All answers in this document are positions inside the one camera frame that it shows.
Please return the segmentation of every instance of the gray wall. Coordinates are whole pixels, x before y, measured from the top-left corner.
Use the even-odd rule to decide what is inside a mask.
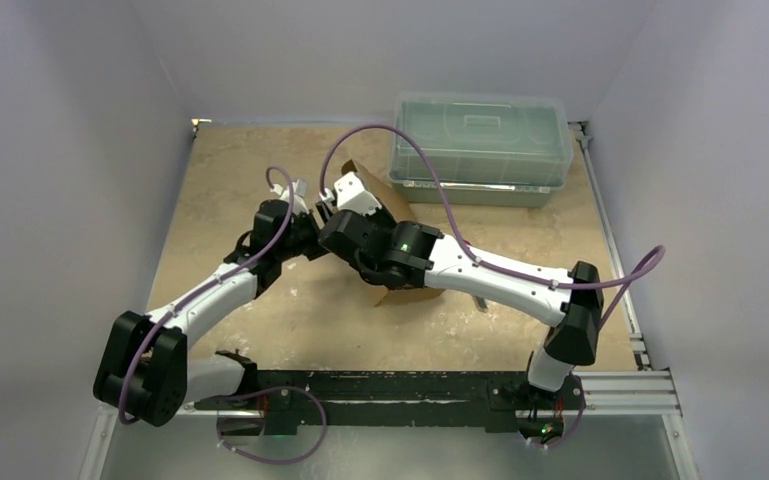
[[[74,478],[190,126],[127,0],[0,0],[0,479]]]
[[[593,113],[654,0],[134,0],[193,116],[392,117],[401,90]]]
[[[769,478],[769,2],[659,2],[593,116],[622,258],[706,478]]]

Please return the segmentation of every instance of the clear plastic lid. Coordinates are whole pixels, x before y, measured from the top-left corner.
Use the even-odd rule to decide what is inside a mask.
[[[555,98],[405,93],[396,126],[444,182],[561,187],[572,162],[563,103]],[[401,138],[394,140],[390,178],[431,178]]]

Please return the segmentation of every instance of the beige tabletop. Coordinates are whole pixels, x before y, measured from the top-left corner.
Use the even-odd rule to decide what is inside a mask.
[[[252,226],[269,165],[308,181],[315,203],[322,158],[346,127],[206,127],[199,131],[152,290],[150,308],[174,300],[210,275]],[[328,182],[354,159],[386,178],[390,134],[365,131],[338,150]],[[572,267],[585,260],[611,277],[611,263],[581,151],[566,186],[543,209],[453,207],[465,238],[520,261]],[[440,205],[414,204],[420,222],[451,232]],[[285,263],[281,278],[237,309],[193,348],[192,358],[239,349],[260,368],[350,370],[522,370],[546,327],[508,307],[478,311],[472,297],[447,291],[408,305],[372,307],[358,274],[333,257]],[[605,301],[614,291],[605,292]],[[582,370],[636,370],[624,312],[599,338],[596,364]]]

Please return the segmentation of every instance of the cardboard flap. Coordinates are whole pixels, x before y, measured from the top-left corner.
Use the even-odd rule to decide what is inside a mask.
[[[366,167],[359,163],[355,163],[354,160],[349,160],[343,164],[340,173],[345,175],[349,172],[358,174],[358,177],[360,177],[361,181],[366,186],[366,189],[372,192],[372,194],[378,198],[378,201],[387,207],[387,210],[390,211],[390,214],[393,215],[393,218],[397,222],[405,220],[410,220],[412,222],[416,221],[416,215],[413,213],[413,210],[411,210],[407,200],[396,193],[396,191],[390,188],[389,185],[379,180],[378,177],[373,175],[366,169]]]
[[[399,290],[390,290],[383,285],[367,285],[367,293],[372,306],[377,307],[382,304],[404,305],[406,303],[421,302],[439,297],[443,292],[442,288],[430,287],[408,287]]]

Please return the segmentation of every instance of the purple cable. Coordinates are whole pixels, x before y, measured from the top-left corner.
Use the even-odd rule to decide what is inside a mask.
[[[292,387],[292,386],[286,385],[286,386],[283,386],[283,387],[266,388],[266,389],[261,390],[259,392],[247,393],[245,395],[233,395],[233,396],[222,397],[222,398],[224,398],[226,400],[248,400],[249,398],[259,397],[260,395],[265,395],[267,393],[272,393],[272,392],[278,392],[278,391],[281,391],[281,390],[292,390],[294,392],[299,392],[301,394],[306,395],[313,402],[313,404],[316,405],[316,409],[319,410],[319,416],[322,418],[322,430],[319,432],[319,437],[316,439],[316,443],[314,443],[313,446],[310,447],[310,450],[306,451],[305,453],[303,453],[303,454],[301,454],[301,455],[299,455],[297,457],[286,458],[286,459],[284,459],[284,458],[278,459],[278,458],[261,457],[259,455],[255,455],[253,453],[249,453],[249,452],[240,450],[237,447],[234,447],[234,446],[231,446],[230,444],[228,444],[228,442],[226,442],[225,438],[222,436],[222,431],[219,428],[220,427],[220,425],[219,425],[220,419],[217,419],[216,420],[216,436],[219,438],[219,444],[222,445],[223,447],[227,448],[232,453],[236,453],[237,455],[241,455],[243,457],[246,457],[249,460],[254,460],[256,462],[265,463],[267,465],[290,465],[290,464],[293,464],[293,463],[301,462],[302,460],[304,460],[304,459],[310,457],[311,455],[313,455],[313,453],[316,452],[319,449],[319,447],[322,445],[323,440],[325,440],[325,432],[328,429],[328,426],[326,425],[326,422],[325,422],[325,420],[326,420],[325,419],[325,407],[322,406],[322,403],[319,400],[317,400],[317,398],[314,397],[312,393],[308,392],[307,390],[305,390],[303,388]]]
[[[251,265],[252,263],[260,260],[261,257],[266,255],[266,253],[269,252],[269,250],[271,250],[276,243],[278,243],[278,240],[281,239],[281,237],[284,235],[284,232],[287,230],[287,227],[290,225],[290,218],[293,216],[293,201],[295,199],[294,192],[293,192],[293,179],[290,178],[290,174],[287,173],[287,171],[284,170],[283,168],[274,167],[274,166],[269,167],[266,169],[266,178],[267,178],[267,182],[270,183],[270,188],[272,186],[271,185],[272,182],[269,181],[269,172],[272,170],[277,170],[279,173],[281,173],[281,175],[284,176],[284,179],[287,181],[287,189],[289,190],[289,200],[287,202],[287,214],[284,215],[284,220],[281,222],[281,226],[278,227],[278,231],[275,232],[275,236],[273,236],[269,240],[266,246],[264,246],[261,251],[249,257],[242,264],[229,270],[228,272],[223,274],[221,277],[219,277],[220,281],[224,282],[228,278],[233,277],[234,275],[247,269],[249,265]],[[167,324],[174,317],[174,315],[178,314],[181,310],[183,310],[187,305],[190,304],[190,302],[192,302],[199,295],[215,287],[218,284],[219,284],[219,281],[217,281],[214,278],[208,282],[205,282],[200,287],[190,292],[187,296],[182,298],[180,302],[174,305],[170,311],[167,311],[162,317],[160,317],[160,320],[158,320],[157,323],[155,323],[154,326],[151,327],[151,330],[148,331],[142,343],[140,343],[140,346],[137,348],[137,351],[134,353],[134,358],[131,359],[131,363],[128,365],[128,370],[125,372],[125,377],[122,379],[122,390],[119,392],[118,410],[119,410],[119,421],[123,425],[131,425],[138,421],[136,417],[128,418],[128,416],[125,413],[125,405],[127,405],[127,401],[128,401],[128,385],[131,384],[131,380],[133,380],[134,378],[134,373],[137,371],[137,365],[140,364],[140,358],[148,350],[148,347],[149,345],[151,345],[151,342],[154,340],[154,337],[157,336],[157,333],[160,332],[160,329],[163,328],[163,326]]]
[[[566,442],[569,440],[569,438],[572,436],[573,433],[578,429],[578,425],[581,423],[581,417],[584,416],[584,386],[581,384],[581,379],[578,377],[578,375],[573,375],[572,378],[575,379],[575,383],[578,384],[578,390],[581,392],[581,403],[578,406],[578,413],[575,415],[575,420],[572,421],[572,425],[570,425],[570,428],[564,428],[564,434],[561,436],[561,438],[558,439],[556,442],[552,443],[545,443],[543,445],[539,445],[539,448],[544,449],[550,449],[555,448],[558,445]]]
[[[666,249],[663,245],[658,245],[652,250],[649,251],[644,257],[643,260],[640,261],[640,263],[637,264],[637,266],[632,270],[632,272],[623,278],[618,278],[615,280],[609,280],[606,282],[597,282],[597,283],[558,283],[554,284],[553,282],[546,280],[545,278],[535,277],[533,275],[529,275],[527,273],[518,272],[516,270],[511,270],[505,267],[500,267],[498,265],[494,265],[489,262],[485,262],[483,260],[478,259],[474,253],[472,253],[472,250],[470,250],[469,245],[467,245],[466,241],[463,238],[463,235],[461,235],[461,231],[458,228],[457,222],[455,222],[455,216],[452,213],[452,206],[449,204],[449,199],[446,197],[446,192],[443,191],[443,186],[440,181],[440,177],[437,175],[437,171],[434,169],[434,166],[431,165],[431,162],[428,161],[428,158],[425,156],[425,152],[422,151],[422,148],[414,141],[408,134],[405,132],[399,130],[398,128],[391,127],[390,125],[385,124],[367,124],[367,125],[360,125],[358,127],[355,127],[348,132],[344,133],[340,138],[337,139],[336,142],[334,142],[333,145],[331,145],[331,148],[328,150],[328,153],[325,154],[325,161],[322,162],[322,169],[319,172],[319,192],[324,194],[325,193],[325,172],[328,170],[328,164],[331,162],[331,157],[334,156],[334,152],[337,151],[337,148],[342,144],[347,138],[351,137],[352,135],[362,132],[364,130],[371,130],[371,129],[381,129],[381,130],[387,130],[390,131],[399,137],[402,137],[408,144],[410,144],[411,147],[413,147],[414,150],[416,150],[416,153],[419,155],[419,158],[422,159],[422,162],[425,163],[425,166],[428,167],[429,173],[431,173],[431,178],[434,179],[434,185],[437,188],[437,193],[440,194],[440,200],[443,202],[443,209],[446,211],[446,218],[449,220],[449,225],[452,227],[452,234],[455,238],[455,241],[458,243],[458,246],[461,247],[461,250],[464,252],[464,255],[467,256],[470,260],[472,260],[474,263],[476,263],[479,266],[482,266],[484,268],[487,268],[489,270],[492,270],[494,272],[498,272],[504,275],[508,275],[514,278],[519,278],[522,280],[526,280],[532,283],[537,283],[539,285],[543,285],[545,287],[549,288],[560,288],[563,290],[592,290],[592,289],[605,289],[605,288],[611,288],[611,287],[621,287],[620,291],[617,292],[617,295],[614,297],[614,301],[608,305],[608,308],[605,309],[602,318],[600,320],[600,328],[602,325],[605,324],[605,322],[608,320],[608,317],[610,317],[611,313],[614,311],[614,309],[619,304],[619,299],[622,297],[622,295],[625,293],[626,290],[628,290],[628,287],[631,285],[632,282],[635,280],[640,279],[644,275],[648,274],[652,271],[660,262],[661,259],[664,258],[664,254],[666,253]]]

